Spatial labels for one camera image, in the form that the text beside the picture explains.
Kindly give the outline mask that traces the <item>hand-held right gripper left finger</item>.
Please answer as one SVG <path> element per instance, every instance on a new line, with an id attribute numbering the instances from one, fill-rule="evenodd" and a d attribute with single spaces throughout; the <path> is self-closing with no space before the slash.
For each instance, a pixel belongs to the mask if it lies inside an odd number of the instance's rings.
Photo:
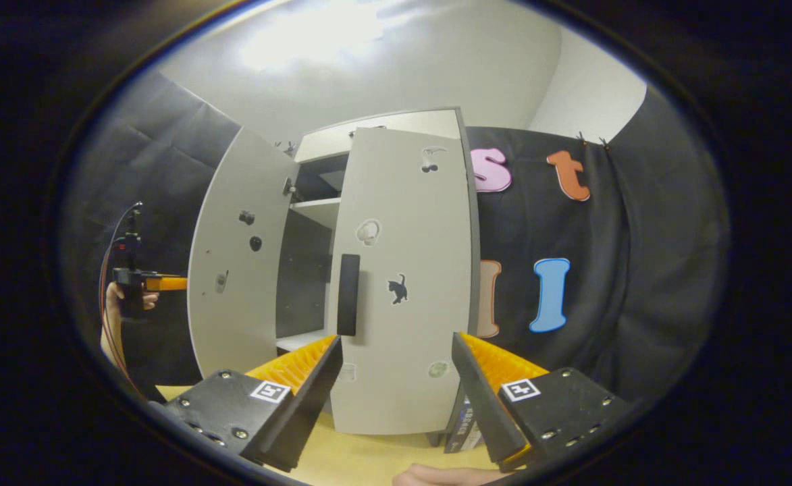
<path id="1" fill-rule="evenodd" d="M 164 413 L 219 450 L 290 473 L 343 365 L 329 335 L 247 372 L 220 369 L 164 404 Z"/>

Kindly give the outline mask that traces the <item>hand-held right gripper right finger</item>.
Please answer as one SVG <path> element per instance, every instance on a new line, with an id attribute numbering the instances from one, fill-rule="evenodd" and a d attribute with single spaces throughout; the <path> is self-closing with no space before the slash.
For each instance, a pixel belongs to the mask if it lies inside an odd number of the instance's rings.
<path id="1" fill-rule="evenodd" d="M 543 369 L 477 336 L 454 333 L 451 356 L 502 473 L 580 452 L 629 412 L 627 401 L 581 371 Z"/>

